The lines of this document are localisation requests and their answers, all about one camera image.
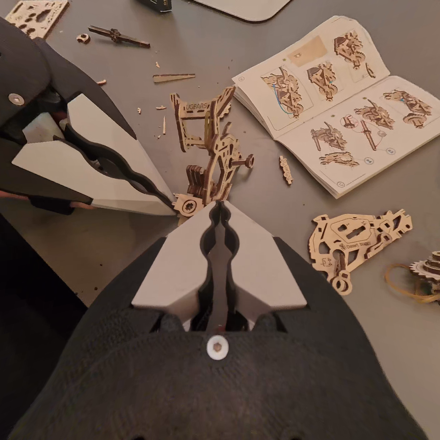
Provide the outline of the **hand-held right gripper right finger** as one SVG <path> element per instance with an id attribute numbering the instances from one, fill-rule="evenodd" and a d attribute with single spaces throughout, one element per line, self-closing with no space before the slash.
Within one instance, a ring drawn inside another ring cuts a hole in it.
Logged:
<path id="1" fill-rule="evenodd" d="M 230 202 L 221 202 L 227 266 L 226 331 L 248 330 L 261 315 L 304 308 L 302 294 L 275 237 Z"/>

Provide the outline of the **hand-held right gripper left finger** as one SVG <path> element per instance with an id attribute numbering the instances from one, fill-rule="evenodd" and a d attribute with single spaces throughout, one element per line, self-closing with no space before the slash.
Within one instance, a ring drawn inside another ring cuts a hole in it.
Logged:
<path id="1" fill-rule="evenodd" d="M 220 203 L 211 202 L 165 238 L 131 304 L 177 316 L 186 330 L 205 330 L 212 311 L 212 266 Z"/>

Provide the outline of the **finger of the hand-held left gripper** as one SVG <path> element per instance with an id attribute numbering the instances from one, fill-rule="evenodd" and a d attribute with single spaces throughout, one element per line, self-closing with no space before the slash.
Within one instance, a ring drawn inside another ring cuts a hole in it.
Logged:
<path id="1" fill-rule="evenodd" d="M 91 199 L 96 208 L 175 217 L 172 202 L 151 179 L 132 170 L 115 151 L 113 162 L 123 178 L 102 174 L 74 145 L 65 140 L 27 143 L 12 164 Z"/>
<path id="2" fill-rule="evenodd" d="M 140 142 L 127 133 L 84 94 L 67 105 L 68 129 L 86 146 L 98 148 L 98 159 L 116 165 L 125 179 L 110 179 L 117 186 L 110 195 L 93 196 L 93 205 L 131 212 L 173 212 L 175 198 Z"/>

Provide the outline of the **wooden buggy model frame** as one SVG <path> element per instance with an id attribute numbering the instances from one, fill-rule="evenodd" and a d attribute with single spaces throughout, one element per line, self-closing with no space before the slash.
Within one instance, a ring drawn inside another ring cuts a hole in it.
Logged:
<path id="1" fill-rule="evenodd" d="M 206 168 L 188 165 L 186 194 L 174 194 L 174 210 L 178 226 L 213 201 L 226 201 L 232 188 L 232 179 L 241 166 L 253 168 L 254 155 L 243 157 L 239 140 L 230 133 L 231 122 L 220 132 L 220 120 L 229 112 L 236 87 L 225 88 L 211 101 L 184 102 L 177 93 L 170 95 L 175 111 L 179 144 L 183 152 L 195 146 L 206 150 L 209 162 Z"/>

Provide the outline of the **black model kit box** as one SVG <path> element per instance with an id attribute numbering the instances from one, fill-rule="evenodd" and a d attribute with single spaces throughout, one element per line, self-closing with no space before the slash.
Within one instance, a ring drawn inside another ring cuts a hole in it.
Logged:
<path id="1" fill-rule="evenodd" d="M 168 13 L 172 11 L 171 0 L 138 0 L 138 2 L 158 13 Z"/>

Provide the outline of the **thin wooden wedge stick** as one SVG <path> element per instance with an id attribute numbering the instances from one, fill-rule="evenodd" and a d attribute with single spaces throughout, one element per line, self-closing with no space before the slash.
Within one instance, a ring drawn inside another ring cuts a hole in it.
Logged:
<path id="1" fill-rule="evenodd" d="M 196 74 L 156 74 L 152 76 L 155 84 L 195 78 Z"/>

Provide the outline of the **wooden sheet with round holes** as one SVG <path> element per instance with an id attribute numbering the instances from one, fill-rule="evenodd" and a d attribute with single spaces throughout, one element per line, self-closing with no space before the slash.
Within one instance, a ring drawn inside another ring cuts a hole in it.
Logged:
<path id="1" fill-rule="evenodd" d="M 5 20 L 31 39 L 45 39 L 68 7 L 67 0 L 18 1 Z"/>

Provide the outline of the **wooden buggy side panel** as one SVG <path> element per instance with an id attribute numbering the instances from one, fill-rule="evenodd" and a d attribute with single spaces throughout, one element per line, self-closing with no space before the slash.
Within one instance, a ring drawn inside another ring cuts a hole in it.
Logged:
<path id="1" fill-rule="evenodd" d="M 387 211 L 380 216 L 323 214 L 312 220 L 315 229 L 308 241 L 312 267 L 326 275 L 338 294 L 352 291 L 351 272 L 400 239 L 413 228 L 405 210 Z"/>

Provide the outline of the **dark wooden axle rod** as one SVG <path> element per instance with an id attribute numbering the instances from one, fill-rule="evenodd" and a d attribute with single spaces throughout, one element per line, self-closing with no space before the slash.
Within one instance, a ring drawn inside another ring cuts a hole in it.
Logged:
<path id="1" fill-rule="evenodd" d="M 115 43 L 130 43 L 144 48 L 151 48 L 150 43 L 121 34 L 117 29 L 104 29 L 97 26 L 89 26 L 88 30 L 100 36 L 108 37 Z"/>

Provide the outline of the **yellow rubber band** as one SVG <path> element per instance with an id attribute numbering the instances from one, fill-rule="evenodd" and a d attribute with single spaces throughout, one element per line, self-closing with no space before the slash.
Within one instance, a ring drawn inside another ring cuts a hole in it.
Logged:
<path id="1" fill-rule="evenodd" d="M 397 268 L 407 271 L 412 276 L 412 290 L 403 289 L 392 281 L 391 272 Z M 388 266 L 384 274 L 384 280 L 393 292 L 415 300 L 419 304 L 439 304 L 440 302 L 439 284 L 436 285 L 434 281 L 413 273 L 408 265 L 399 263 Z"/>

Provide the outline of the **pale rounded stand base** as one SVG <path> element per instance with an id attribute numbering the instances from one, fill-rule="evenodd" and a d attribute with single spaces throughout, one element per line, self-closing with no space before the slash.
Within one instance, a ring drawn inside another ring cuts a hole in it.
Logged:
<path id="1" fill-rule="evenodd" d="M 249 23 L 262 23 L 277 15 L 290 0 L 193 0 L 203 7 Z"/>

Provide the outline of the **open instruction booklet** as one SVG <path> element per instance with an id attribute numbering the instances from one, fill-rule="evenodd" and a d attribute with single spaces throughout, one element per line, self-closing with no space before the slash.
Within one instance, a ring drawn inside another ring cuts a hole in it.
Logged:
<path id="1" fill-rule="evenodd" d="M 391 76 L 344 16 L 232 80 L 237 100 L 336 199 L 440 133 L 439 100 Z"/>

